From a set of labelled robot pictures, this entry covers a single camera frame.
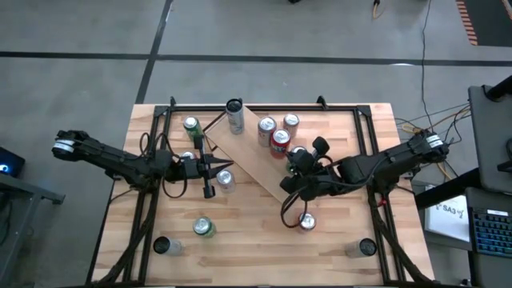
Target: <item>red can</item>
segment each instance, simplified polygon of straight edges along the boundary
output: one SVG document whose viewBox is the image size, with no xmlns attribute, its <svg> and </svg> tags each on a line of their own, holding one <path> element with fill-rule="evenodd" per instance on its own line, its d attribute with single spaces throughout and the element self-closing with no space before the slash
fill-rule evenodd
<svg viewBox="0 0 512 288">
<path fill-rule="evenodd" d="M 286 156 L 286 151 L 290 145 L 290 132 L 279 129 L 272 134 L 270 140 L 270 153 L 274 158 L 281 159 Z"/>
</svg>

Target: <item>white paper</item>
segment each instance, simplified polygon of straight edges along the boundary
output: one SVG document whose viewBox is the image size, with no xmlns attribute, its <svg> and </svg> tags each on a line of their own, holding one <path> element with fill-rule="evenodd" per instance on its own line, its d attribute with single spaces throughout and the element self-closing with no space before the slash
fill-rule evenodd
<svg viewBox="0 0 512 288">
<path fill-rule="evenodd" d="M 469 242 L 466 196 L 457 196 L 425 209 L 425 230 Z"/>
</svg>

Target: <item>can lid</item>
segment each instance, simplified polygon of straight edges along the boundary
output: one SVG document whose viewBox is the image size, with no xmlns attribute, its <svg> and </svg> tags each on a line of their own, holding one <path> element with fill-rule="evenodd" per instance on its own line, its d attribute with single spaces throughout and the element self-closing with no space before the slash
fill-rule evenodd
<svg viewBox="0 0 512 288">
<path fill-rule="evenodd" d="M 274 140 L 279 144 L 286 143 L 290 140 L 290 133 L 283 129 L 276 130 L 274 132 Z"/>
<path fill-rule="evenodd" d="M 210 219 L 208 217 L 201 217 L 194 223 L 194 231 L 197 234 L 206 234 L 210 229 Z"/>
<path fill-rule="evenodd" d="M 305 148 L 304 146 L 295 146 L 295 147 L 291 150 L 291 152 L 292 152 L 292 153 L 297 153 L 297 151 L 299 151 L 299 150 L 305 150 L 305 149 L 306 149 L 306 148 Z"/>
<path fill-rule="evenodd" d="M 158 254 L 164 254 L 170 248 L 170 240 L 167 237 L 160 236 L 153 242 L 153 250 Z"/>
<path fill-rule="evenodd" d="M 259 121 L 259 126 L 263 130 L 269 131 L 276 127 L 276 122 L 272 119 L 272 117 L 264 117 Z"/>
<path fill-rule="evenodd" d="M 190 152 L 190 151 L 185 151 L 185 152 L 183 152 L 182 157 L 188 157 L 190 159 L 194 159 L 195 158 L 195 154 Z"/>
<path fill-rule="evenodd" d="M 222 170 L 217 174 L 217 181 L 221 184 L 229 184 L 233 175 L 228 170 Z"/>
<path fill-rule="evenodd" d="M 285 116 L 285 122 L 286 124 L 288 125 L 292 125 L 292 126 L 295 126 L 298 124 L 299 120 L 298 120 L 298 116 L 296 114 L 287 114 Z"/>
<path fill-rule="evenodd" d="M 195 117 L 189 116 L 185 118 L 183 125 L 186 128 L 194 128 L 198 124 L 198 120 Z"/>
<path fill-rule="evenodd" d="M 370 238 L 364 238 L 359 243 L 359 249 L 366 256 L 373 256 L 375 252 L 377 252 L 377 245 L 375 245 L 374 240 Z"/>
<path fill-rule="evenodd" d="M 299 216 L 298 216 L 298 219 L 300 221 L 300 219 L 302 218 L 302 215 L 304 213 L 301 213 Z M 313 217 L 313 215 L 311 215 L 310 213 L 306 213 L 304 214 L 304 219 L 302 220 L 301 222 L 301 227 L 304 228 L 304 229 L 313 229 L 315 226 L 317 225 L 317 221 L 316 219 Z"/>
<path fill-rule="evenodd" d="M 242 109 L 242 102 L 238 99 L 231 99 L 226 103 L 229 112 L 239 112 Z"/>
</svg>

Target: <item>wooden tabletop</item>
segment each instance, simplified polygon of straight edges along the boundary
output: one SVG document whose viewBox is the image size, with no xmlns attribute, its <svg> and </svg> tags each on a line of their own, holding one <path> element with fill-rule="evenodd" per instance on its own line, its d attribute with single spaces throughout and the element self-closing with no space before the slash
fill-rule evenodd
<svg viewBox="0 0 512 288">
<path fill-rule="evenodd" d="M 378 146 L 381 150 L 400 143 L 391 105 L 368 104 L 374 118 Z M 139 154 L 138 140 L 149 132 L 154 105 L 136 105 L 131 115 L 124 150 Z M 270 115 L 276 120 L 285 113 L 256 113 Z M 173 113 L 170 144 L 176 153 L 192 150 L 194 144 L 185 133 L 184 117 L 193 115 L 204 127 L 218 112 Z M 349 112 L 298 112 L 301 119 L 293 145 L 312 149 L 319 135 L 330 144 L 328 153 L 333 159 L 359 154 L 354 118 Z M 366 145 L 371 151 L 363 119 Z M 228 158 L 220 149 L 214 156 Z M 317 198 L 310 202 L 309 211 L 318 224 L 308 234 L 284 227 L 279 217 L 281 203 L 262 188 L 240 166 L 231 168 L 236 179 L 236 191 L 224 195 L 220 191 L 212 199 L 202 196 L 202 181 L 189 181 L 182 198 L 170 199 L 160 193 L 153 239 L 161 235 L 176 238 L 185 246 L 183 256 L 172 257 L 150 252 L 147 285 L 165 286 L 336 286 L 382 284 L 378 256 L 348 258 L 345 243 L 361 238 L 374 238 L 365 189 L 337 197 Z M 400 183 L 410 187 L 406 181 Z M 171 194 L 179 194 L 182 184 L 167 183 Z M 117 182 L 113 196 L 128 190 L 125 182 Z M 121 256 L 130 239 L 137 192 L 116 199 L 108 208 L 93 280 L 103 277 Z M 403 190 L 390 194 L 397 227 L 398 240 L 414 264 L 427 277 L 434 274 L 423 237 L 414 196 Z M 302 202 L 290 209 L 294 217 Z M 213 238 L 200 238 L 192 231 L 194 220 L 210 217 L 217 226 Z M 142 244 L 135 255 L 134 273 L 140 267 Z M 392 278 L 396 278 L 393 259 L 386 244 Z"/>
</svg>

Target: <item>black floor stripe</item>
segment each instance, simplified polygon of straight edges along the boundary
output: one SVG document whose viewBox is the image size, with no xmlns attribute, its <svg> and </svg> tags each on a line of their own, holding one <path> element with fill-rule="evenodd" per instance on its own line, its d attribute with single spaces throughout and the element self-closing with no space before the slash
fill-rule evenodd
<svg viewBox="0 0 512 288">
<path fill-rule="evenodd" d="M 162 37 L 156 38 L 154 47 L 160 46 Z M 329 58 L 288 56 L 237 56 L 237 55 L 186 55 L 186 54 L 116 54 L 116 53 L 53 53 L 0 51 L 0 58 L 51 58 L 51 59 L 105 59 L 105 60 L 149 60 L 178 62 L 261 62 L 297 64 L 347 64 L 347 65 L 412 65 L 420 66 L 421 59 L 386 58 Z M 481 66 L 511 67 L 505 60 L 425 60 L 425 66 Z"/>
<path fill-rule="evenodd" d="M 313 63 L 313 64 L 355 64 L 355 65 L 412 65 L 420 66 L 421 59 L 388 58 L 329 58 L 329 57 L 288 57 L 288 56 L 236 56 L 236 55 L 187 55 L 159 54 L 159 61 L 183 62 L 268 62 L 268 63 Z M 487 60 L 425 60 L 425 66 L 491 66 L 510 67 L 512 61 Z"/>
<path fill-rule="evenodd" d="M 61 52 L 10 52 L 0 51 L 0 58 L 51 58 L 51 59 L 107 59 L 107 60 L 147 60 L 149 54 L 120 53 L 61 53 Z"/>
<path fill-rule="evenodd" d="M 166 29 L 167 17 L 170 13 L 170 5 L 173 0 L 166 0 L 166 4 L 163 6 L 162 15 L 160 16 L 160 23 L 158 24 L 157 33 L 154 36 L 153 45 L 151 46 L 150 59 L 147 61 L 144 74 L 142 75 L 141 85 L 138 87 L 137 97 L 135 104 L 143 104 L 146 98 L 147 88 L 150 85 L 151 75 L 154 68 L 154 60 L 157 57 L 160 44 L 162 43 L 163 32 Z"/>
</svg>

